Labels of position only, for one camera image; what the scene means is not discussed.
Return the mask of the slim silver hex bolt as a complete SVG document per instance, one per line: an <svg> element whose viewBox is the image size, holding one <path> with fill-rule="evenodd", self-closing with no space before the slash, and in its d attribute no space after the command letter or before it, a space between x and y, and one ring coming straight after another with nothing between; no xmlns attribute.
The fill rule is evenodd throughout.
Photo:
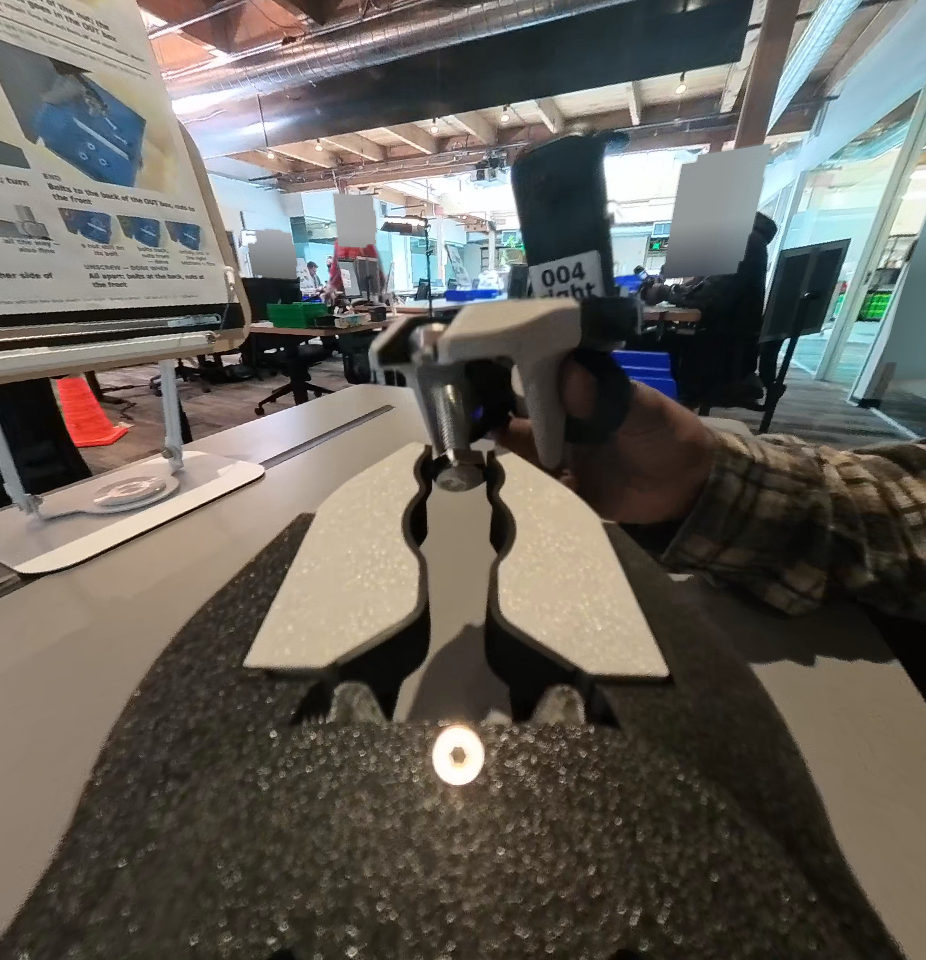
<svg viewBox="0 0 926 960"><path fill-rule="evenodd" d="M429 429L433 459L446 450L472 450L469 437L472 390L465 363L440 361L439 343L446 330L446 324L435 322L435 386L415 389Z"/></svg>

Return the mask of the spiral metal duct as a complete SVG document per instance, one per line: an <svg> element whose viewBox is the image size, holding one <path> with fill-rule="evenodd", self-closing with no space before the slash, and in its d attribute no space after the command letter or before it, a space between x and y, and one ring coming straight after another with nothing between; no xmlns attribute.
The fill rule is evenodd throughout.
<svg viewBox="0 0 926 960"><path fill-rule="evenodd" d="M800 88L809 79L824 54L849 23L861 1L822 1L809 18L804 32L783 66L766 132L792 106Z"/></svg>
<svg viewBox="0 0 926 960"><path fill-rule="evenodd" d="M582 79L645 79L736 61L753 2L397 2L166 78L176 98L244 99L340 78L446 79L487 71L498 83L560 93Z"/></svg>

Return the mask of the brown office desk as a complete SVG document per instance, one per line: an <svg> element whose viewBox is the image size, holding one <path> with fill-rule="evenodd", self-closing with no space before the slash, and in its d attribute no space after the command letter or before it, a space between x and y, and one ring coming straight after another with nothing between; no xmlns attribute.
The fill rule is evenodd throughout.
<svg viewBox="0 0 926 960"><path fill-rule="evenodd" d="M313 329L280 329L269 322L255 322L250 325L250 335L254 337L269 337L277 340L279 348L286 345L290 338L301 338L303 341L328 341L329 346L340 354L365 353L369 348L370 336L385 330L391 320L369 321L361 326L341 328L313 328Z"/></svg>

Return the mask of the light stand tripod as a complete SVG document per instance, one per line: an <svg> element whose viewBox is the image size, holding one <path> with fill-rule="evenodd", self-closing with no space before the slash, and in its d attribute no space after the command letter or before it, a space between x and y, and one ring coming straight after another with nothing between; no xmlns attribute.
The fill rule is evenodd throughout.
<svg viewBox="0 0 926 960"><path fill-rule="evenodd" d="M426 217L402 216L384 218L381 230L387 234L409 237L422 237L425 262L425 315L432 320L435 316L432 269L430 264L430 223Z"/></svg>

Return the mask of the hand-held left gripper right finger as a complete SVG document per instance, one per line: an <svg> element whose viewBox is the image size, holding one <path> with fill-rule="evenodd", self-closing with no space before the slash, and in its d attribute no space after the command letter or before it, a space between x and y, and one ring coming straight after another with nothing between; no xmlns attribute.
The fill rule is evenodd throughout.
<svg viewBox="0 0 926 960"><path fill-rule="evenodd" d="M661 648L599 516L516 454L495 465L504 540L494 598L503 625L589 678L667 680Z"/></svg>

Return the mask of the blue plastic bin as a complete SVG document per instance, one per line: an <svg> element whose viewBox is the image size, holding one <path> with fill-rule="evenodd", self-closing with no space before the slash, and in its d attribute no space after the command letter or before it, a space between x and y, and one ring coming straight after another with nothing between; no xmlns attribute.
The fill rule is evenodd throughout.
<svg viewBox="0 0 926 960"><path fill-rule="evenodd" d="M652 394L656 399L678 399L676 380L667 352L617 349L612 352L614 364L622 373L612 374L606 402L615 413L625 416L637 409Z"/></svg>

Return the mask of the wooden display board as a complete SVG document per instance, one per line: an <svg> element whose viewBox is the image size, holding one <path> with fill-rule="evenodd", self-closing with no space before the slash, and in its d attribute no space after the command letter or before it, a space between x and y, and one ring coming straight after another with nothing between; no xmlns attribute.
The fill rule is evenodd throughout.
<svg viewBox="0 0 926 960"><path fill-rule="evenodd" d="M175 360L235 349L249 325L249 306L205 164L184 127L213 231L226 266L228 300L207 307L78 310L0 317L0 383L87 370Z"/></svg>

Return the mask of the monitor showing white page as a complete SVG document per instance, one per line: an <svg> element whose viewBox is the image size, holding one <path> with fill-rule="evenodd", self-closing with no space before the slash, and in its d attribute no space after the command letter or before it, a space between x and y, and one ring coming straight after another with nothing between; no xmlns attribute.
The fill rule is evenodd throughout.
<svg viewBox="0 0 926 960"><path fill-rule="evenodd" d="M354 256L336 261L342 290L350 300L374 303L380 295L378 261L368 256Z"/></svg>

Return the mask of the orange traffic cone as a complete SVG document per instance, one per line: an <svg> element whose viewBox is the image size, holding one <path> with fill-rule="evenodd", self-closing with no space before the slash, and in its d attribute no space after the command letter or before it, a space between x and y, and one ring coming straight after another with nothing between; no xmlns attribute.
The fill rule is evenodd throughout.
<svg viewBox="0 0 926 960"><path fill-rule="evenodd" d="M64 424L78 449L109 447L130 432L131 426L109 418L83 375L59 378L55 385Z"/></svg>

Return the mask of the person's right hand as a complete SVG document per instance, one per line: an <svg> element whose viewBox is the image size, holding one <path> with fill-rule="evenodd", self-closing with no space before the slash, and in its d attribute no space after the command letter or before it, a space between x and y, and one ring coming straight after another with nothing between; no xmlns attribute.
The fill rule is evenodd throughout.
<svg viewBox="0 0 926 960"><path fill-rule="evenodd" d="M652 525L690 513L716 452L716 435L696 414L637 383L623 424L607 441L568 443L560 464L544 471L602 520Z"/></svg>

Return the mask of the wooden pillar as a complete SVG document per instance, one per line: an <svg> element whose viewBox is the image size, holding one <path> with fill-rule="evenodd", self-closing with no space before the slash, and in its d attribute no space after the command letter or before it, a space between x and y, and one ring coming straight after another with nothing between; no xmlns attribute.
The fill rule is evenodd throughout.
<svg viewBox="0 0 926 960"><path fill-rule="evenodd" d="M766 2L733 140L736 151L765 141L800 5L800 1Z"/></svg>

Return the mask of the printed instruction sheet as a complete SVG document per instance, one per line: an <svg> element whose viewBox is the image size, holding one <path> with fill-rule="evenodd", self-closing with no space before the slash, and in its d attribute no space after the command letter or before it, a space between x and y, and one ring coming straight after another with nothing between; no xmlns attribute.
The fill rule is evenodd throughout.
<svg viewBox="0 0 926 960"><path fill-rule="evenodd" d="M0 1L0 317L221 309L212 210L134 2Z"/></svg>

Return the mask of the black office chair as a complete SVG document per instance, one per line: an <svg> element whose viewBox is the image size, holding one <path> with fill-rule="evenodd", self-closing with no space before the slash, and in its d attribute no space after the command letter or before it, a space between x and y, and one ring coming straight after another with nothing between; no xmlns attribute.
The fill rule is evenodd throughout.
<svg viewBox="0 0 926 960"><path fill-rule="evenodd" d="M288 383L265 396L253 408L257 417L265 415L266 404L273 404L280 398L291 396L296 405L306 403L310 397L320 399L331 395L335 390L319 386L310 379L310 368L329 358L331 351L321 343L290 338L281 348L287 369Z"/></svg>

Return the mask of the black panel on stand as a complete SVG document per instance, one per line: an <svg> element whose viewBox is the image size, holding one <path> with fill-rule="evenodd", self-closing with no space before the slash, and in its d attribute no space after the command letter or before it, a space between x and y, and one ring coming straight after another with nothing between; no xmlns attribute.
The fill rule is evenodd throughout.
<svg viewBox="0 0 926 960"><path fill-rule="evenodd" d="M760 342L785 344L781 363L766 388L758 434L769 432L786 391L786 378L796 346L806 334L818 333L829 318L837 295L850 238L784 249L770 286Z"/></svg>

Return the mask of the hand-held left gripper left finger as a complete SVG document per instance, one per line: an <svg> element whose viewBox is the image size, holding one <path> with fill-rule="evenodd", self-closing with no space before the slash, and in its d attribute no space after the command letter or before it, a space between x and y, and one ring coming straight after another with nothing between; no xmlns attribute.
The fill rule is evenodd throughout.
<svg viewBox="0 0 926 960"><path fill-rule="evenodd" d="M410 442L320 505L245 656L249 669L317 674L417 622L431 447Z"/></svg>

